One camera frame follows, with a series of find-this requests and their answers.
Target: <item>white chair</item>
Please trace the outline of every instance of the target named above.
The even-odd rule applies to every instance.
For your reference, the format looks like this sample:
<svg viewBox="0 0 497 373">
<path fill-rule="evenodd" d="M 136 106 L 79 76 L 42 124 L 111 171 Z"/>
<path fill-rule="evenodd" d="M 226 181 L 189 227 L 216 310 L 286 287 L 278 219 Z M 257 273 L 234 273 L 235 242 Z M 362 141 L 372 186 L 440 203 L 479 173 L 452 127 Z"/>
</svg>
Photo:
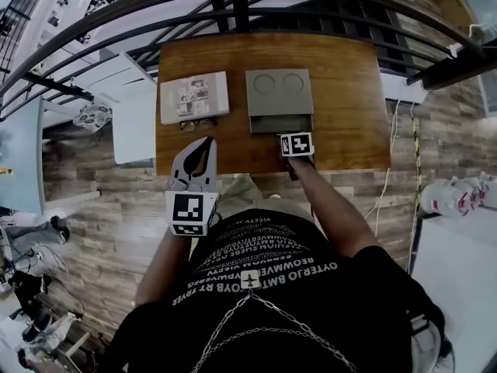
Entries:
<svg viewBox="0 0 497 373">
<path fill-rule="evenodd" d="M 121 52 L 76 77 L 74 84 L 112 108 L 116 163 L 155 157 L 157 82 L 129 55 Z"/>
</svg>

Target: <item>beige pants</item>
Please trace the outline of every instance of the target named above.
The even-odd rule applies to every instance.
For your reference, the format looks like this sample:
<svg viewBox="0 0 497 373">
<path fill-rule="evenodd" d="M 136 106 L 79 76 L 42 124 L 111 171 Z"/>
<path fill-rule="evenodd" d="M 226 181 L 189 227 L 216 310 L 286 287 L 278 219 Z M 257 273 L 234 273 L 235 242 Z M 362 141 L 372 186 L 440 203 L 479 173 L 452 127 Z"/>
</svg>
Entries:
<svg viewBox="0 0 497 373">
<path fill-rule="evenodd" d="M 254 184 L 250 175 L 241 174 L 221 195 L 217 212 L 225 219 L 251 208 L 280 211 L 314 222 L 314 219 L 306 210 L 297 206 L 291 200 L 276 197 L 264 199 L 262 192 Z"/>
</svg>

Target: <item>book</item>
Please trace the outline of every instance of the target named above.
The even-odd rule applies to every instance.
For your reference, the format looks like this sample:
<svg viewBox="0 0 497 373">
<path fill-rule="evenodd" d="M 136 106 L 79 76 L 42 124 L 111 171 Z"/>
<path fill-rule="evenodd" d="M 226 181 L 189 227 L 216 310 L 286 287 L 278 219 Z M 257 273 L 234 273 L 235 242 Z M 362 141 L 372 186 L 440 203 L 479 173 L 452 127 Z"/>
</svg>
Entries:
<svg viewBox="0 0 497 373">
<path fill-rule="evenodd" d="M 206 73 L 163 82 L 161 87 L 161 123 L 229 114 L 226 72 Z"/>
</svg>

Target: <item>brown wooden desk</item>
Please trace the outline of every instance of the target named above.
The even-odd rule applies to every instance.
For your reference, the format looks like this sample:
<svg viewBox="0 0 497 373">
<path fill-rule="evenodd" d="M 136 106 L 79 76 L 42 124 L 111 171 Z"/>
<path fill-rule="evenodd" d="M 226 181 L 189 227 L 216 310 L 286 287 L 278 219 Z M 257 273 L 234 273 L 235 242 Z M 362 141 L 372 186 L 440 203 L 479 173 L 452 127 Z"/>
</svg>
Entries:
<svg viewBox="0 0 497 373">
<path fill-rule="evenodd" d="M 373 46 L 320 35 L 254 33 L 178 41 L 163 47 L 159 83 L 225 71 L 231 112 L 219 118 L 213 129 L 183 132 L 178 124 L 161 124 L 158 101 L 157 174 L 170 175 L 178 152 L 207 135 L 217 141 L 219 174 L 285 171 L 276 135 L 251 135 L 249 130 L 245 71 L 269 68 L 309 70 L 318 169 L 390 166 L 387 110 Z"/>
</svg>

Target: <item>chain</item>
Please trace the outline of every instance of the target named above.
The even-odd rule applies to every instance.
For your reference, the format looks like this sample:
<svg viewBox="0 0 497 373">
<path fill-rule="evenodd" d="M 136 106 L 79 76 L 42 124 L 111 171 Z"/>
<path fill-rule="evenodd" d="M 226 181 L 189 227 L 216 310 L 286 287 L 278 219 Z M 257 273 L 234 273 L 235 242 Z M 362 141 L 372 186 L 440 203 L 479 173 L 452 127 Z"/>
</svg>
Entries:
<svg viewBox="0 0 497 373">
<path fill-rule="evenodd" d="M 299 331 L 296 331 L 296 330 L 289 330 L 289 329 L 277 329 L 277 328 L 273 328 L 273 327 L 270 327 L 270 328 L 267 328 L 267 327 L 257 327 L 255 329 L 250 329 L 250 330 L 246 330 L 245 332 L 237 333 L 234 336 L 231 336 L 231 337 L 227 338 L 226 340 L 221 341 L 220 343 L 216 344 L 213 347 L 212 344 L 216 340 L 217 335 L 219 334 L 219 332 L 223 328 L 224 324 L 227 322 L 228 319 L 230 319 L 233 316 L 233 314 L 235 313 L 235 310 L 238 309 L 238 308 L 240 308 L 242 305 L 244 305 L 249 298 L 254 298 L 258 302 L 262 302 L 269 309 L 274 309 L 279 314 L 281 314 L 282 316 L 284 316 L 285 318 L 287 318 L 289 321 L 291 321 L 291 322 L 299 325 L 299 327 L 303 330 L 303 332 L 299 332 Z M 316 340 L 319 344 L 321 344 L 322 347 L 324 347 L 326 350 L 329 350 L 330 352 L 332 352 L 333 355 L 339 361 L 342 361 L 345 364 L 345 366 L 349 369 L 349 371 L 351 371 L 352 373 L 357 373 L 356 366 L 353 363 L 349 362 L 343 356 L 343 354 L 339 350 L 337 350 L 334 346 L 332 346 L 327 340 L 325 340 L 322 337 L 320 337 L 317 334 L 315 334 L 308 325 L 306 325 L 305 323 L 299 322 L 298 320 L 296 320 L 288 312 L 285 312 L 284 310 L 276 307 L 272 302 L 268 302 L 267 300 L 264 300 L 263 298 L 260 298 L 258 295 L 256 295 L 253 292 L 252 289 L 248 290 L 248 294 L 244 298 L 242 298 L 241 300 L 238 300 L 238 302 L 236 303 L 235 307 L 233 307 L 228 312 L 226 312 L 226 314 L 224 314 L 224 317 L 221 320 L 221 323 L 219 323 L 219 325 L 217 325 L 216 329 L 214 330 L 214 332 L 210 336 L 210 339 L 209 339 L 207 345 L 203 349 L 202 357 L 200 358 L 200 360 L 193 367 L 192 373 L 197 373 L 200 370 L 200 368 L 202 367 L 202 365 L 205 362 L 205 360 L 212 353 L 214 353 L 215 351 L 219 350 L 221 347 L 223 347 L 227 343 L 230 343 L 231 341 L 236 340 L 236 339 L 238 339 L 238 338 L 240 338 L 242 336 L 246 336 L 248 334 L 257 333 L 257 332 L 288 333 L 288 334 L 294 334 L 294 335 L 297 335 L 297 336 L 308 337 L 308 338 L 311 338 L 313 340 Z"/>
</svg>

